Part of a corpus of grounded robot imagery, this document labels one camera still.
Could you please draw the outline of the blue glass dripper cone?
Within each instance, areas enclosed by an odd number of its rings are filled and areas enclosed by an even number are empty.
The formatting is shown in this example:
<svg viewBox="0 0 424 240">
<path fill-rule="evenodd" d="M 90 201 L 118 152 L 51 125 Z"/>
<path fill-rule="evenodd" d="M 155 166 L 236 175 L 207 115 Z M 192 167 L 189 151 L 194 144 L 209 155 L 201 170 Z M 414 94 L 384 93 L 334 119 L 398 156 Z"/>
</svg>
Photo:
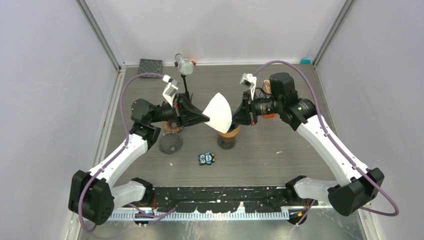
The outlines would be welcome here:
<svg viewBox="0 0 424 240">
<path fill-rule="evenodd" d="M 239 127 L 239 125 L 238 124 L 236 124 L 236 123 L 232 123 L 231 125 L 230 125 L 230 127 L 229 127 L 229 129 L 228 129 L 228 132 L 232 132 L 232 131 L 234 131 L 236 128 L 238 128 Z"/>
</svg>

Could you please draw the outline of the white paper coffee filter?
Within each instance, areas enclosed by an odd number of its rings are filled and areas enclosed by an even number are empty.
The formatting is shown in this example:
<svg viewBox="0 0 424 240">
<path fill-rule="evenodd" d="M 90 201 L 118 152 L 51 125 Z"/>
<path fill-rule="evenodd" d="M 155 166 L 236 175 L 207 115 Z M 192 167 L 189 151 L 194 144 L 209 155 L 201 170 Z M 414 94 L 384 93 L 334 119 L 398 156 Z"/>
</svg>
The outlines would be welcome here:
<svg viewBox="0 0 424 240">
<path fill-rule="evenodd" d="M 202 112 L 209 118 L 205 124 L 220 133 L 227 133 L 232 124 L 232 111 L 227 99 L 216 93 Z"/>
</svg>

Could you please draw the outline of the smoky glass carafe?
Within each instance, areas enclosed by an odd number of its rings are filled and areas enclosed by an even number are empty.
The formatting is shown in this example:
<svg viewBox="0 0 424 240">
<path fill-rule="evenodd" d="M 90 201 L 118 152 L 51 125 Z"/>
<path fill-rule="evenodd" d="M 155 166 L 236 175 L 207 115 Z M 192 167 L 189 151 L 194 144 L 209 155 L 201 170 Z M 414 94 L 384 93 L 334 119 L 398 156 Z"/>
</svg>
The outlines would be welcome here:
<svg viewBox="0 0 424 240">
<path fill-rule="evenodd" d="M 236 145 L 236 142 L 237 142 L 237 138 L 236 138 L 236 135 L 234 134 L 230 134 L 230 133 L 218 134 L 217 144 L 221 149 L 230 150 Z"/>
</svg>

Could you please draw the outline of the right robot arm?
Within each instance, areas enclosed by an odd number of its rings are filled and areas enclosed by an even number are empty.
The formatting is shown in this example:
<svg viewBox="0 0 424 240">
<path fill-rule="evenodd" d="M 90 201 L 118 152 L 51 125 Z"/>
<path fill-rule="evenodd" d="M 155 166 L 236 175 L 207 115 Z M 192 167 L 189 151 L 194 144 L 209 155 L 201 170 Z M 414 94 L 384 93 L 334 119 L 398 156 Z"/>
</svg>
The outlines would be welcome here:
<svg viewBox="0 0 424 240">
<path fill-rule="evenodd" d="M 334 181 L 315 180 L 300 175 L 285 184 L 285 198 L 291 205 L 304 199 L 329 203 L 340 215 L 349 216 L 372 201 L 384 181 L 379 168 L 370 169 L 358 160 L 334 135 L 324 117 L 309 99 L 296 91 L 294 79 L 286 72 L 270 78 L 272 91 L 255 97 L 257 78 L 243 74 L 240 84 L 248 87 L 232 117 L 237 125 L 254 125 L 259 116 L 278 114 L 280 119 L 306 139 L 335 176 Z"/>
</svg>

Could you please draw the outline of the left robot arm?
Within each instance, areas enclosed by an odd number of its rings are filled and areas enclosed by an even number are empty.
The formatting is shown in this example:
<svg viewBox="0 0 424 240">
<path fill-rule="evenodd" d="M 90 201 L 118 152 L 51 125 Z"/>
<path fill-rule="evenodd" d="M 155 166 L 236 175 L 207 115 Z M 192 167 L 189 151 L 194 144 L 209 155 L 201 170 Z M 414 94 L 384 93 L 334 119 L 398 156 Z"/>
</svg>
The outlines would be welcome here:
<svg viewBox="0 0 424 240">
<path fill-rule="evenodd" d="M 126 128 L 126 137 L 105 160 L 89 171 L 77 171 L 71 180 L 68 208 L 81 222 L 104 224 L 116 208 L 131 203 L 148 207 L 154 199 L 153 185 L 141 178 L 115 186 L 119 177 L 157 141 L 161 129 L 156 122 L 175 121 L 178 126 L 189 127 L 201 123 L 213 126 L 211 100 L 204 110 L 195 107 L 185 94 L 166 96 L 166 102 L 154 105 L 140 98 L 131 106 L 132 128 Z"/>
</svg>

